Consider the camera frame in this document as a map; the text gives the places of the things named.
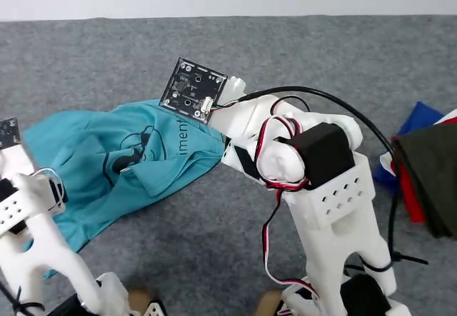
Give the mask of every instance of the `teal t-shirt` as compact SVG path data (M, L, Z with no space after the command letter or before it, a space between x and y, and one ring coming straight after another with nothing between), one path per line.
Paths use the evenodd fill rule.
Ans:
M54 220L75 251L122 215L208 172L224 151L220 133L157 100L56 113L27 129L24 141L64 182L66 211Z

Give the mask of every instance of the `wire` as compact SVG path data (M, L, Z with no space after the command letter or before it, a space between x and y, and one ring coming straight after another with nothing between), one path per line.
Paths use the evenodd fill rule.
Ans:
M19 298L21 297L21 287L19 287L16 298L9 292L9 290L6 288L6 286L2 282L0 282L0 291L5 295L6 299L13 306L13 312L15 315L18 312L20 312L24 316L35 316L34 314L32 314L31 312L29 312L27 310L28 307L37 307L39 309L42 309L43 312L45 311L45 308L41 303L38 303L38 302L21 303L21 302L19 302Z
M324 97L324 98L326 98L326 99L338 104L339 106L345 108L350 113L352 113L360 121L365 123L365 125L368 128L370 128L370 130L373 132L373 134L380 140L380 142L383 144L383 146L386 148L386 150L392 155L392 160L393 160L393 164L394 164L394 166L396 168L396 172L398 172L398 173L400 172L400 170L398 170L398 162L397 162L396 157L394 155L393 147L390 144L389 140L385 137L385 135L382 134L382 132L379 130L379 128L376 127L376 125L369 118L364 116L360 111L355 109L349 103L343 101L339 97L336 97L336 96L334 96L334 95L332 95L330 93L327 93L325 91L321 91L321 90L318 90L318 89L314 89L314 88L309 88L307 86L279 86L279 87L276 87L276 88L270 88L270 89L266 89L266 90L263 90L263 91L256 91L254 93L250 93L248 95L242 96L242 97L240 97L238 102L250 101L250 100L253 100L255 98L259 98L261 96L269 95L269 94L272 94L272 93L283 93L283 92L291 92L291 91L302 92L302 93L310 93L310 94L313 94L313 95ZM389 217L388 217L388 248L389 248L389 252L390 252L390 255L391 255L391 263L389 265L383 267L383 268L371 267L371 268L374 268L375 270L377 270L378 272L387 271L392 266L394 261L400 261L402 259L414 261L416 263L423 263L425 265L428 264L428 262L426 260L422 260L422 259L418 259L418 258L402 255L401 253L395 252L393 250L393 247L394 247L393 246L393 244L394 244L393 231L394 231L394 223L395 223L395 218L396 218L396 210L397 210L397 206L398 206L399 191L397 193L398 194L395 194L394 198L392 200L391 211L390 211ZM367 265L367 263L363 262L363 264L365 266L367 266L368 268L370 268L370 266Z
M232 107L233 105L237 104L238 103L238 100L231 100L223 105L218 105L218 104L214 104L212 107L211 107L211 110L212 111L217 111L219 109L224 109L224 108L229 108L229 107Z
M43 173L46 171L52 173L54 175L54 177L57 178L57 183L54 181L54 179L52 179L52 178L51 179L54 181L54 184L56 184L56 190L57 190L57 193L59 194L59 200L63 201L64 196L65 196L64 182L62 181L62 178L60 177L60 175L53 168L40 168L39 170L32 173L31 176L34 177L34 176L39 175L40 173Z
M302 102L302 104L305 105L307 111L311 111L311 109L309 108L307 102L306 102L305 100L303 100L300 96L297 96L297 95L287 95L287 96L278 98L278 99L271 105L270 114L271 114L271 115L274 115L274 111L275 111L277 105L279 104L279 102L284 101L284 100L286 100L286 99L288 99L288 98L295 98L296 100L299 100L300 102Z
M393 157L393 148L390 144L390 142L387 140L384 134L375 126L375 124L366 116L364 116L360 111L355 109L353 106L351 106L349 103L341 100L340 98L327 93L325 91L321 91L318 89L314 88L309 88L307 86L279 86L277 88L271 88L271 89L266 89L262 91L256 91L254 93L249 93L248 95L240 97L238 102L244 102L244 101L250 101L255 98L259 98L261 96L269 95L272 93L283 93L283 92L302 92L302 93L311 93L313 95L317 95L320 97L327 98L328 100L340 105L341 107L345 108L347 111L351 112L354 116L356 116L360 121L365 123L371 131L374 133L374 135L380 140L380 142L386 147L387 151L392 155Z
M301 124L294 119L287 119L287 118L283 118L282 116L271 116L271 117L267 118L262 123L261 129L258 134L256 152L254 153L254 160L253 160L254 165L256 165L257 171L260 173L261 180L266 184L266 186L268 188L282 189L282 190L286 190L286 191L301 190L308 184L308 179L304 178L302 181L297 182L297 183L288 183L288 182L280 182L277 180L269 180L269 179L263 177L261 174L261 171L259 170L258 159L259 159L259 157L261 155L261 151L263 149L263 142L265 141L265 135L268 130L268 125L270 125L271 122L274 120L281 122L281 124L287 128L290 138L294 137L298 133L301 133L301 131L302 131Z
M301 287L304 287L306 290L308 290L316 298L318 298L318 293L316 292L316 290L313 288L313 286L310 283L305 282L302 279L297 279L297 278L278 279L278 278L274 277L270 273L270 270L268 269L268 255L270 253L270 244L269 244L269 239L268 239L268 227L270 225L270 222L273 220L275 214L277 213L279 207L281 206L282 194L283 194L283 190L276 191L276 207L273 209L273 212L271 213L270 217L263 224L263 227L262 227L263 266L265 267L266 274L275 283L280 284L280 285L294 285L294 284L300 285Z

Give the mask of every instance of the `white wire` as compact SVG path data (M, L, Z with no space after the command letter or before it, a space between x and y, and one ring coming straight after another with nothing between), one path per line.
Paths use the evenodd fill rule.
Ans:
M301 286L301 287L304 287L306 290L308 290L314 297L318 298L318 295L316 294L315 291L313 291L312 289L310 289L308 286L306 286L305 284L299 284L297 282L284 282L282 280L279 280L277 278L275 278L271 273L270 273L270 270L268 269L268 255L270 253L270 238L269 238L269 234L268 234L268 230L269 230L269 224L266 225L266 232L265 232L265 237L266 237L266 248L265 248L265 260L263 262L263 266L265 267L265 272L266 274L270 277L271 280L273 280L276 284L279 284L279 285L298 285L298 286Z
M40 168L39 170L32 173L31 176L34 177L35 175L39 175L40 173L46 171L51 172L54 175L54 177L57 178L57 183L54 181L54 179L53 182L56 184L57 193L59 194L59 200L62 201L64 199L64 182L62 181L62 178L60 178L60 175L53 168Z

